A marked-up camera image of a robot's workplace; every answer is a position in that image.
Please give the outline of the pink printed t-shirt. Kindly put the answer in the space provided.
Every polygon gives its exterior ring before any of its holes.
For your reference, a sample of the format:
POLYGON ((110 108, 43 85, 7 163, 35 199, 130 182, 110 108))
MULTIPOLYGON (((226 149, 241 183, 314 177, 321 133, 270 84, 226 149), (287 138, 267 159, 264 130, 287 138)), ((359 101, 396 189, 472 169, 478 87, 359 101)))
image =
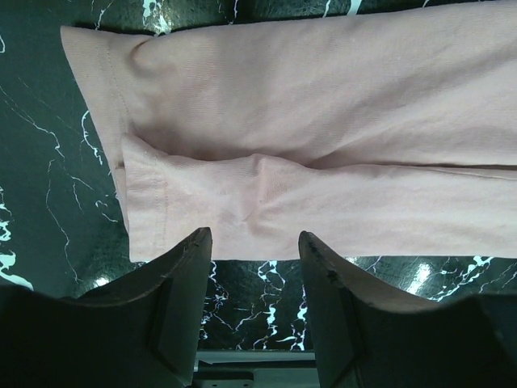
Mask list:
POLYGON ((61 43, 133 262, 516 255, 513 1, 61 43))

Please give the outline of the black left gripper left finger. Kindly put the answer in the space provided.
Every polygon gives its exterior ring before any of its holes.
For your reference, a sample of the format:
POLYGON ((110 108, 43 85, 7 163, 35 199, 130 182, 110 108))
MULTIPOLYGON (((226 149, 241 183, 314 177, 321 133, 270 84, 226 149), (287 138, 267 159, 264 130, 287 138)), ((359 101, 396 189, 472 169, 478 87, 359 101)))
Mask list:
POLYGON ((211 251, 211 231, 200 228, 78 298, 2 286, 2 386, 189 386, 211 251))

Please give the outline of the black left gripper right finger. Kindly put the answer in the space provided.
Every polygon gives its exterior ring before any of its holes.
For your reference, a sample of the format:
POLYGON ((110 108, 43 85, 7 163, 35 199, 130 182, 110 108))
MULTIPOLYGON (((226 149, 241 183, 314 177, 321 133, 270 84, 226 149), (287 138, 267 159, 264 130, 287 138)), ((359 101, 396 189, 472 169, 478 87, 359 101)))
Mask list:
POLYGON ((299 237, 309 327, 323 387, 513 387, 516 297, 439 303, 299 237))

